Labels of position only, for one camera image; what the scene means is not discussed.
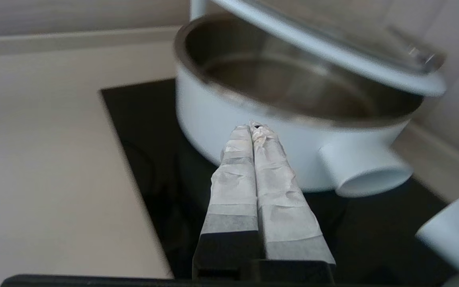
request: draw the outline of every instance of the pot rim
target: pot rim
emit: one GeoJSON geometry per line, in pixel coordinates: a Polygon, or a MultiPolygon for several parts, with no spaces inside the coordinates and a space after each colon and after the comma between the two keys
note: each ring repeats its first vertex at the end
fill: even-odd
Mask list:
{"type": "Polygon", "coordinates": [[[417,107],[413,112],[405,114],[404,116],[398,116],[396,118],[375,118],[371,120],[334,120],[330,118],[307,116],[292,111],[282,110],[268,103],[263,103],[258,100],[254,100],[249,96],[244,96],[245,93],[236,91],[229,85],[224,84],[221,80],[218,80],[217,78],[208,75],[202,69],[200,69],[199,66],[194,62],[194,60],[189,56],[189,53],[187,52],[185,47],[187,36],[190,34],[191,31],[196,29],[198,26],[209,22],[213,22],[215,20],[231,20],[234,18],[235,16],[227,13],[204,15],[182,26],[175,35],[175,40],[173,42],[175,58],[178,60],[179,64],[184,65],[184,67],[196,78],[198,78],[200,82],[208,86],[215,92],[215,94],[217,94],[217,96],[219,96],[219,98],[222,98],[228,103],[246,109],[250,112],[257,112],[265,116],[273,116],[275,118],[286,120],[288,122],[298,122],[300,124],[309,126],[340,128],[382,128],[408,122],[412,119],[413,115],[416,114],[422,102],[424,101],[423,97],[423,101],[421,102],[419,107],[417,107]]]}

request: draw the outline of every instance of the pot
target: pot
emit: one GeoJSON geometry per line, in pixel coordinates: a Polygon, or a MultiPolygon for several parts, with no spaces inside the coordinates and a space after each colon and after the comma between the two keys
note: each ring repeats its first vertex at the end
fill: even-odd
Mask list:
{"type": "Polygon", "coordinates": [[[304,191],[367,196],[412,169],[388,147],[424,97],[352,73],[233,15],[202,16],[175,38],[177,117],[215,165],[235,126],[280,137],[304,191]]]}

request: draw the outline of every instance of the white pot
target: white pot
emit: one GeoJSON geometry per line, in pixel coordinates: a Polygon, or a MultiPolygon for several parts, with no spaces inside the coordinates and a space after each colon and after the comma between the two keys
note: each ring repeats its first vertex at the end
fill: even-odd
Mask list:
{"type": "MultiPolygon", "coordinates": [[[[422,96],[398,91],[342,71],[229,16],[204,16],[183,27],[175,40],[175,51],[178,58],[178,121],[193,146],[215,165],[219,165],[222,147],[235,126],[256,120],[268,125],[279,135],[298,184],[305,191],[336,189],[339,195],[345,197],[367,196],[390,190],[412,174],[410,167],[388,147],[406,126],[412,112],[420,106],[422,96]],[[235,34],[240,38],[242,35],[239,33],[246,39],[232,38],[235,34]],[[249,47],[257,44],[260,44],[259,48],[256,51],[251,48],[252,53],[249,53],[249,47]],[[242,82],[243,74],[252,76],[248,79],[249,83],[261,83],[261,86],[257,84],[257,88],[250,85],[250,90],[246,90],[246,82],[243,86],[235,87],[232,80],[227,82],[225,76],[214,76],[211,72],[214,66],[218,69],[217,65],[254,61],[255,57],[275,61],[278,65],[294,64],[293,72],[305,70],[306,73],[315,73],[315,78],[306,78],[307,82],[298,77],[285,80],[288,73],[284,74],[276,67],[264,73],[259,69],[256,70],[258,73],[254,73],[247,68],[229,71],[235,73],[229,77],[240,77],[237,84],[242,82]],[[349,99],[362,100],[363,106],[368,105],[376,110],[362,114],[353,106],[360,102],[342,102],[348,96],[341,96],[341,91],[334,91],[333,87],[328,91],[334,94],[313,91],[315,97],[322,98],[315,102],[314,110],[318,109],[318,103],[326,105],[326,109],[314,112],[303,110],[303,106],[295,111],[298,103],[294,103],[292,109],[283,109],[283,103],[276,105],[266,97],[260,98],[260,93],[252,94],[254,88],[258,92],[275,91],[275,85],[283,88],[285,82],[295,87],[299,83],[312,85],[316,82],[316,87],[339,84],[337,81],[340,78],[332,82],[324,81],[324,77],[333,74],[358,83],[348,87],[349,91],[367,98],[349,99]],[[351,90],[357,86],[362,89],[368,87],[373,96],[368,97],[363,90],[351,90]]],[[[222,70],[222,75],[228,76],[227,71],[222,70]]],[[[301,87],[300,91],[306,89],[312,87],[301,87]]],[[[302,96],[306,95],[295,94],[296,100],[302,96]]],[[[313,96],[308,96],[305,102],[309,104],[313,96]]],[[[286,106],[291,104],[289,99],[286,101],[286,106]]]]}

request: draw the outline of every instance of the backsplash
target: backsplash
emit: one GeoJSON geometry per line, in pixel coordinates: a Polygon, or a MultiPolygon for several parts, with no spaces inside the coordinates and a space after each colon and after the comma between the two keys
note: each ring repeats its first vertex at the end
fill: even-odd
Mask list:
{"type": "MultiPolygon", "coordinates": [[[[449,90],[427,100],[416,121],[459,149],[459,0],[330,1],[446,51],[449,90]]],[[[0,0],[0,35],[173,26],[188,13],[189,0],[0,0]]]]}

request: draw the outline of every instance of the lid rim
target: lid rim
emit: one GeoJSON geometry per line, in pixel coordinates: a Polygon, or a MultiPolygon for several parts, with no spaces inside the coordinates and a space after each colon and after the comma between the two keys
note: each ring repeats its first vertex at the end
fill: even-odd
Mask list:
{"type": "Polygon", "coordinates": [[[300,29],[304,31],[304,33],[308,34],[313,34],[315,35],[316,38],[320,38],[320,40],[323,40],[328,43],[332,43],[333,45],[340,47],[342,49],[346,49],[347,51],[351,53],[355,53],[356,55],[360,55],[365,58],[369,59],[375,59],[380,57],[381,61],[384,62],[384,65],[389,65],[392,69],[401,69],[403,71],[407,71],[410,73],[419,73],[419,74],[426,74],[428,73],[428,70],[424,65],[421,65],[419,63],[416,63],[416,65],[413,64],[403,64],[401,63],[402,60],[400,59],[394,59],[391,56],[388,55],[378,55],[376,57],[373,56],[373,54],[370,53],[370,51],[364,51],[363,49],[360,49],[358,45],[352,45],[349,42],[341,42],[337,38],[333,38],[333,36],[330,36],[329,34],[324,33],[323,31],[319,31],[318,29],[312,29],[309,26],[307,26],[304,22],[296,22],[294,18],[291,18],[291,16],[288,15],[282,15],[280,11],[275,10],[272,7],[269,7],[267,5],[259,4],[259,0],[244,0],[248,1],[247,3],[256,9],[260,9],[264,11],[264,13],[269,14],[270,16],[277,18],[278,20],[281,20],[284,23],[287,23],[292,29],[300,29]]]}
{"type": "Polygon", "coordinates": [[[343,69],[402,91],[422,96],[440,96],[447,90],[438,71],[408,73],[346,46],[326,41],[279,19],[243,0],[212,0],[228,11],[297,47],[330,61],[343,69]]]}

